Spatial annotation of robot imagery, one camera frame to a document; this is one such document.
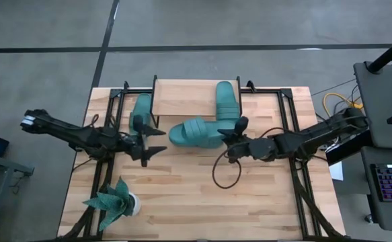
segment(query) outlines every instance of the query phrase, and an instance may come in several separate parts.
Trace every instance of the green slipper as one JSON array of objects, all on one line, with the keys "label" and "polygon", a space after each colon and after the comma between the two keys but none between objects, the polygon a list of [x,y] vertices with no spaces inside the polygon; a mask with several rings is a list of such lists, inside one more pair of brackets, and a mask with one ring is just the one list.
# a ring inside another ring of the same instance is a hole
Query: green slipper
[{"label": "green slipper", "polygon": [[224,135],[218,129],[234,129],[232,121],[205,121],[201,117],[186,120],[169,131],[169,140],[179,147],[215,149],[223,144]]},{"label": "green slipper", "polygon": [[231,83],[228,81],[218,83],[216,95],[217,121],[232,120],[236,122],[240,118],[240,110]]},{"label": "green slipper", "polygon": [[151,115],[149,110],[151,109],[151,94],[141,93],[137,97],[136,104],[134,105],[133,111],[130,113],[130,120],[128,127],[130,128],[130,134],[137,134],[133,129],[133,118],[136,115],[140,115],[143,119],[143,124],[149,125],[151,122]]}]

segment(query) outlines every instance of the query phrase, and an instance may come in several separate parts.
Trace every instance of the white paper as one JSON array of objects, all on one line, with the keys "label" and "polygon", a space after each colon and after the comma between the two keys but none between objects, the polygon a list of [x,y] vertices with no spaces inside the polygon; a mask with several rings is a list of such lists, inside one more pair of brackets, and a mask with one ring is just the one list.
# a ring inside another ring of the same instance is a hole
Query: white paper
[{"label": "white paper", "polygon": [[329,166],[330,175],[332,179],[336,179],[339,181],[344,180],[344,173],[342,172],[342,161]]}]

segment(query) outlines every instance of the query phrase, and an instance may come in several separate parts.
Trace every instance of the wooden table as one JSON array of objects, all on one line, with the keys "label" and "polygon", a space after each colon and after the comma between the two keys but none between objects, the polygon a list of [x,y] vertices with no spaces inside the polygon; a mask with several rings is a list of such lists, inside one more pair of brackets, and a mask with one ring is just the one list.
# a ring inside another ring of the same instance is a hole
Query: wooden table
[{"label": "wooden table", "polygon": [[[309,88],[291,89],[300,127],[304,129],[314,125],[317,119]],[[104,123],[109,92],[110,88],[93,89],[85,124],[91,121],[94,114],[100,115],[97,125]],[[156,89],[155,92],[158,95],[160,90]],[[178,96],[163,97],[165,104],[170,104],[167,101],[173,98],[185,98],[188,103],[194,104],[203,95],[193,93]],[[136,95],[125,96],[122,131],[128,130],[128,117],[135,101]],[[245,132],[250,137],[259,136],[269,128],[282,126],[275,95],[242,94],[242,109],[243,115],[249,118]],[[287,114],[288,123],[291,124],[289,109]],[[168,132],[172,126],[188,118],[191,117],[162,116],[159,129]],[[203,118],[214,120],[213,116]],[[288,160],[264,163],[251,158],[242,159],[243,171],[239,183],[229,190],[222,190],[214,185],[211,171],[214,160],[225,150],[225,145],[219,149],[180,148],[173,146],[167,135],[150,137],[149,145],[165,145],[168,148],[155,155],[148,167],[141,167],[139,161],[132,161],[124,153],[116,155],[112,186],[121,176],[130,191],[141,199],[142,207],[137,216],[121,217],[112,223],[104,231],[103,240],[301,239]],[[87,159],[85,153],[79,153],[75,165]],[[308,166],[316,204],[335,229],[344,234],[327,163],[314,159]],[[67,233],[86,209],[82,201],[89,199],[94,171],[95,162],[91,162],[72,174],[58,235]],[[217,171],[218,181],[227,185],[235,180],[238,169],[224,159]],[[305,214],[312,233],[307,207]],[[94,221],[93,228],[97,226],[97,219]]]}]

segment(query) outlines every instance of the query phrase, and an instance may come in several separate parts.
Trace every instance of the artificial plant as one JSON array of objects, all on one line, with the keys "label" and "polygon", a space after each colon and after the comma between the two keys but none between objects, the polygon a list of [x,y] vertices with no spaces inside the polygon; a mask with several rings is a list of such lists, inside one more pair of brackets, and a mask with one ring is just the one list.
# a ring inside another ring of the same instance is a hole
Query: artificial plant
[{"label": "artificial plant", "polygon": [[131,216],[134,208],[134,198],[128,194],[128,186],[121,179],[118,180],[116,188],[107,185],[107,193],[97,193],[97,198],[84,201],[84,204],[106,211],[104,220],[100,223],[100,231],[103,231],[111,223],[122,215]]}]

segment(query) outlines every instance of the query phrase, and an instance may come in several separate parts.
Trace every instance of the wooden board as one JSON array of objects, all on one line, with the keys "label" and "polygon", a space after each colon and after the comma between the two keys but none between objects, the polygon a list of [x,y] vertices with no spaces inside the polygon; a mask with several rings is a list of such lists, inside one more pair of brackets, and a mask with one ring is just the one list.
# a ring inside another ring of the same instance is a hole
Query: wooden board
[{"label": "wooden board", "polygon": [[[236,100],[239,90],[232,84]],[[158,79],[155,81],[153,114],[158,116],[215,116],[215,87],[221,80]]]},{"label": "wooden board", "polygon": [[[315,112],[308,87],[291,87],[301,128],[316,123]],[[93,90],[85,123],[99,114],[97,124],[103,124],[109,96],[106,88]],[[126,95],[121,130],[128,130],[128,117],[136,95]],[[281,126],[278,100],[270,94],[243,94],[243,115],[249,118],[246,133],[250,137],[265,130]],[[291,119],[288,110],[288,122]],[[182,122],[183,116],[160,118],[159,128],[169,129]],[[166,151],[154,156],[148,167],[132,161],[128,155],[117,154],[112,185],[119,176],[130,190],[141,199],[141,211],[135,217],[121,217],[105,231],[103,239],[112,240],[256,240],[300,239],[301,232],[295,195],[287,160],[270,163],[242,159],[242,177],[229,190],[216,187],[212,181],[212,164],[225,150],[179,148],[173,146],[167,135],[150,137],[149,145],[165,145]],[[84,162],[79,154],[75,165]],[[58,235],[64,235],[77,222],[89,198],[95,162],[76,170],[70,181]],[[217,179],[231,184],[237,176],[237,167],[221,160]],[[309,162],[309,172],[315,201],[327,220],[342,234],[344,226],[338,201],[325,161]],[[308,209],[307,221],[311,224]]]}]

